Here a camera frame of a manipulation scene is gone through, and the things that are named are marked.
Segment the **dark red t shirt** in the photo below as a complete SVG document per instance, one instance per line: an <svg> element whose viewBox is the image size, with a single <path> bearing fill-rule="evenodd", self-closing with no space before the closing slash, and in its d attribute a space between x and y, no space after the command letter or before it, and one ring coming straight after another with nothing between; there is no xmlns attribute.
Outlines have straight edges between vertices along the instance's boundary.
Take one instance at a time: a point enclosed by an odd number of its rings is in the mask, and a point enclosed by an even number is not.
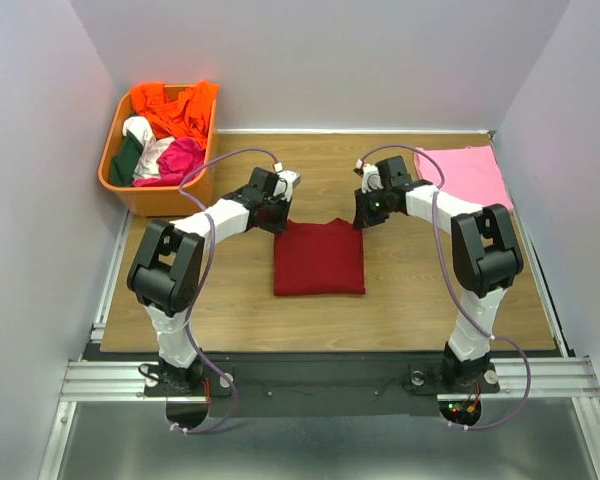
<svg viewBox="0 0 600 480"><path fill-rule="evenodd" d="M363 235L346 220L289 221L274 239L273 255L276 296L365 293Z"/></svg>

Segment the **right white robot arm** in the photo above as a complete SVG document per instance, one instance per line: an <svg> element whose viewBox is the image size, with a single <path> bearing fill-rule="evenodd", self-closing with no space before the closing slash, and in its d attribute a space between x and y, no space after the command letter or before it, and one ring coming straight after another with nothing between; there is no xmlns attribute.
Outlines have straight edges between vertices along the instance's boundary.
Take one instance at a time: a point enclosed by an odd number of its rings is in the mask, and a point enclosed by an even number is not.
<svg viewBox="0 0 600 480"><path fill-rule="evenodd" d="M490 369L500 303L524 266L507 208L467 202L425 181L360 188L354 199L356 229L382 224L392 213L431 223L443 279L458 309L440 378L452 390L480 380Z"/></svg>

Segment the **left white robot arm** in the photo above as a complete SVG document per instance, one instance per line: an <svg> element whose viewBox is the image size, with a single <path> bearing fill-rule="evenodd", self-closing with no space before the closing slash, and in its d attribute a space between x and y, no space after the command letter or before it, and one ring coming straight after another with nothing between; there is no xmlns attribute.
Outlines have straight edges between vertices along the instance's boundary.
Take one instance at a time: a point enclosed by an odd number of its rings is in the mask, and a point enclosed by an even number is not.
<svg viewBox="0 0 600 480"><path fill-rule="evenodd" d="M215 248L252 228L284 232L292 195L293 189L282 182L271 193L244 186L192 216L149 224L127 277L158 341L158 365L140 369L147 384L163 385L178 394L193 393L201 386L204 366L192 344L189 322Z"/></svg>

